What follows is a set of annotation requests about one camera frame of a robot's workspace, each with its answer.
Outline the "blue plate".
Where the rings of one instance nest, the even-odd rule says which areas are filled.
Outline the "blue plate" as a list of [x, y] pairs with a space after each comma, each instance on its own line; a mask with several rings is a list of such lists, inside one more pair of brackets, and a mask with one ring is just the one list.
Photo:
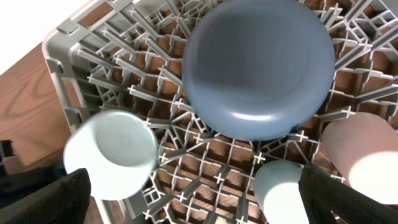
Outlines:
[[293, 0], [225, 1], [190, 34], [182, 62], [191, 107], [229, 138], [264, 141], [305, 124], [335, 72], [331, 37]]

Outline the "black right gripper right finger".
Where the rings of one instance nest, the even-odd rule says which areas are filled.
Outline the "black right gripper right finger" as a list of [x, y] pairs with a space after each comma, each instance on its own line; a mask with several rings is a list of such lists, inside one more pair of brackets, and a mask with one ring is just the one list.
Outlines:
[[307, 164], [298, 182], [310, 223], [397, 223], [397, 210], [383, 205], [333, 179], [323, 169]]

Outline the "light blue cup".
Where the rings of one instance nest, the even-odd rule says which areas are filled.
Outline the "light blue cup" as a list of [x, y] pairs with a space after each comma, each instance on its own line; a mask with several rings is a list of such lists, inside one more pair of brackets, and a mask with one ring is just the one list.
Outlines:
[[255, 174], [254, 195], [270, 224], [308, 224], [299, 192], [302, 170], [290, 161], [271, 161]]

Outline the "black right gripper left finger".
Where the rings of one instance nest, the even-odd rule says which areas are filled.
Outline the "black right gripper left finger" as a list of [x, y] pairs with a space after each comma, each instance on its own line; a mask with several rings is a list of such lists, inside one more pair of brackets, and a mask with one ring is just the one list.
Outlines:
[[1, 208], [1, 223], [83, 223], [90, 204], [86, 169], [78, 169]]

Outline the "light blue rice bowl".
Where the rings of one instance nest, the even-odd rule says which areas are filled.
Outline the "light blue rice bowl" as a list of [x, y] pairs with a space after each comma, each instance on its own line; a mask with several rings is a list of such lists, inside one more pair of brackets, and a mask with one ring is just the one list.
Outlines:
[[86, 169], [91, 196], [122, 200], [146, 184], [158, 161], [157, 138], [144, 121], [127, 111], [107, 110], [85, 121], [67, 141], [67, 173]]

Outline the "small pink cup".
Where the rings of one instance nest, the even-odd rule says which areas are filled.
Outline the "small pink cup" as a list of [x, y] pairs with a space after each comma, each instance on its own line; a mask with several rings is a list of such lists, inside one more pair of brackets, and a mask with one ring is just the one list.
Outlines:
[[321, 145], [353, 189], [382, 204], [397, 203], [397, 133], [385, 119], [359, 112], [332, 121]]

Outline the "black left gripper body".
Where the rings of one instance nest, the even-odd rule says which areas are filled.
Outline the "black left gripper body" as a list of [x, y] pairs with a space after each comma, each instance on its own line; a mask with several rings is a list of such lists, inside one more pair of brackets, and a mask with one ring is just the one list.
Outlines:
[[30, 195], [67, 173], [61, 163], [9, 174], [5, 161], [14, 156], [11, 140], [1, 140], [1, 208]]

